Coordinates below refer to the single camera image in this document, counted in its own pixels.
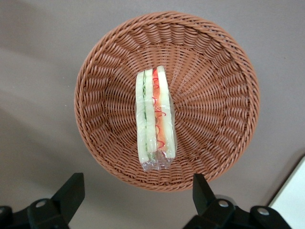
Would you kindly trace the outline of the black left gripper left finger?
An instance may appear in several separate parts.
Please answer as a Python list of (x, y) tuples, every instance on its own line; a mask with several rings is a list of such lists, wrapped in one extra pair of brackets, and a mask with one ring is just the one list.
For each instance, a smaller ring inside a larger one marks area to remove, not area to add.
[(27, 208), (30, 228), (68, 229), (84, 197), (84, 175), (74, 173), (51, 198), (39, 199)]

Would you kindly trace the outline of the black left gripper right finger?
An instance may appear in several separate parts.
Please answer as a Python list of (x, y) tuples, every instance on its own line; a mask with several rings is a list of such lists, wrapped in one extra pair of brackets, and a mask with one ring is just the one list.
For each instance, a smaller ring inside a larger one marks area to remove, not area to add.
[(197, 210), (184, 229), (228, 229), (235, 212), (232, 202), (217, 198), (202, 174), (193, 175), (193, 202)]

